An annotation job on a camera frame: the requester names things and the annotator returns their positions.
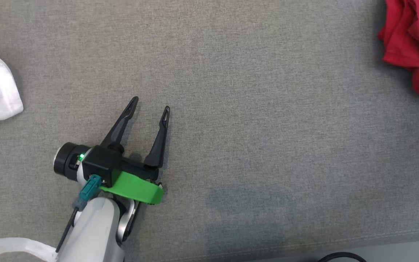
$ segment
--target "red towel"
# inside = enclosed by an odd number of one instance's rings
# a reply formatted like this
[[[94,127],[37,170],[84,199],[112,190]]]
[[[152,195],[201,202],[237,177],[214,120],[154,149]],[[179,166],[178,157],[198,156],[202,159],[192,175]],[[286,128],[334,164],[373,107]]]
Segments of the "red towel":
[[[419,0],[386,0],[386,25],[378,34],[384,41],[383,61],[407,68],[419,93]]]

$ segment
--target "green bracket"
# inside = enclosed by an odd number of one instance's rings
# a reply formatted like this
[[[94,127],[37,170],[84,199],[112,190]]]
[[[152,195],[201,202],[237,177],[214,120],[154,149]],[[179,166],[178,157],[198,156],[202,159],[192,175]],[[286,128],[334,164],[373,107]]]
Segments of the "green bracket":
[[[147,204],[159,204],[164,191],[161,187],[138,176],[122,171],[112,187],[101,186],[100,189],[128,199]]]

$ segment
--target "cable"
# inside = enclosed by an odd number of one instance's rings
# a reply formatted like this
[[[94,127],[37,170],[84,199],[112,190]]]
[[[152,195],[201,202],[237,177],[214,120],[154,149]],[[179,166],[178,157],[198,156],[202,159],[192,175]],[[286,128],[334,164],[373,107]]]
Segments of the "cable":
[[[366,260],[363,259],[362,257],[360,257],[359,255],[356,255],[354,253],[349,253],[349,252],[332,253],[332,254],[329,254],[329,255],[323,257],[318,262],[327,262],[327,261],[331,261],[331,260],[339,258],[339,257],[348,257],[348,258],[353,258],[353,259],[355,259],[359,262],[366,262]]]
[[[69,232],[69,229],[72,226],[72,222],[75,219],[75,215],[77,214],[78,210],[79,210],[78,207],[75,207],[73,209],[72,216],[70,216],[69,222],[67,223],[67,226],[65,226],[63,236],[61,237],[61,240],[59,241],[58,247],[56,248],[56,253],[59,253],[59,249],[61,249],[61,246],[63,245],[65,237],[67,236],[67,233]]]

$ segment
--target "gray couch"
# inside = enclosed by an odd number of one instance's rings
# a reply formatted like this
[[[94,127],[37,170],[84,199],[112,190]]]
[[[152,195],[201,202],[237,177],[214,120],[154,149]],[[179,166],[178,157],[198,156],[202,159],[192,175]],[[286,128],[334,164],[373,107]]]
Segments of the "gray couch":
[[[0,58],[25,110],[0,121],[0,237],[55,246],[98,144],[132,96],[126,154],[165,105],[162,204],[126,261],[244,261],[419,240],[419,96],[381,61],[383,1],[0,0]],[[25,254],[0,261],[37,261]]]

